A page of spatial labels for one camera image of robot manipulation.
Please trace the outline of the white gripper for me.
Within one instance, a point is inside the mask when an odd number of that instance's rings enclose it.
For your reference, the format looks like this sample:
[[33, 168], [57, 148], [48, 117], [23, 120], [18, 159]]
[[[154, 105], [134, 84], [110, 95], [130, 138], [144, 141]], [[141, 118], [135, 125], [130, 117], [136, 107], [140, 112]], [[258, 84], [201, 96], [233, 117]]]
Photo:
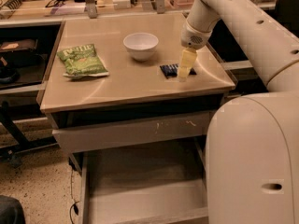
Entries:
[[185, 21], [181, 30], [181, 45], [185, 47], [181, 53], [178, 64], [178, 78], [184, 80], [188, 77], [197, 58], [196, 50], [201, 49], [212, 34], [212, 29], [203, 22], [191, 23]]

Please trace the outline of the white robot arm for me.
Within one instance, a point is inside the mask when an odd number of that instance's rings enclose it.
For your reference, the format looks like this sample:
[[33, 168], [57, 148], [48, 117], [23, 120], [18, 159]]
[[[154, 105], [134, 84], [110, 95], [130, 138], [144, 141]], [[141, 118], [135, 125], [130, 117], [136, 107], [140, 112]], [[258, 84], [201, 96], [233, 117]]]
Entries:
[[223, 21], [267, 88], [222, 105], [206, 135], [209, 224], [299, 224], [298, 39], [250, 0], [194, 0], [181, 43]]

